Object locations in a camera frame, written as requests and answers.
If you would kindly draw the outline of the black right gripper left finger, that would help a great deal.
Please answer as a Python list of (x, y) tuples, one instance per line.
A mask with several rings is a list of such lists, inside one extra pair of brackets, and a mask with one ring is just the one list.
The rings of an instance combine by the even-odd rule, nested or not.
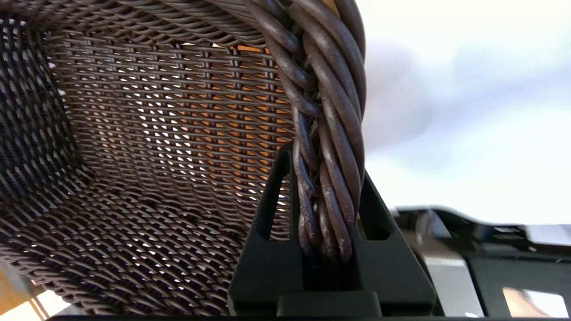
[[(292, 150), (292, 142), (279, 149), (241, 251), (228, 290), (228, 309), (233, 317), (275, 317), (280, 297), (304, 287)], [(289, 238), (273, 241), (270, 235), (285, 177), (290, 181)]]

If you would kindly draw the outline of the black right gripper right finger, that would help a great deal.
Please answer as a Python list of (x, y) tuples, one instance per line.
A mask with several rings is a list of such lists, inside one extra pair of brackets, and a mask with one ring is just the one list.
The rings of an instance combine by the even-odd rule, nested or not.
[(386, 316), (428, 316), (437, 294), (416, 254), (369, 175), (365, 176), (356, 227), (360, 287), (375, 291)]

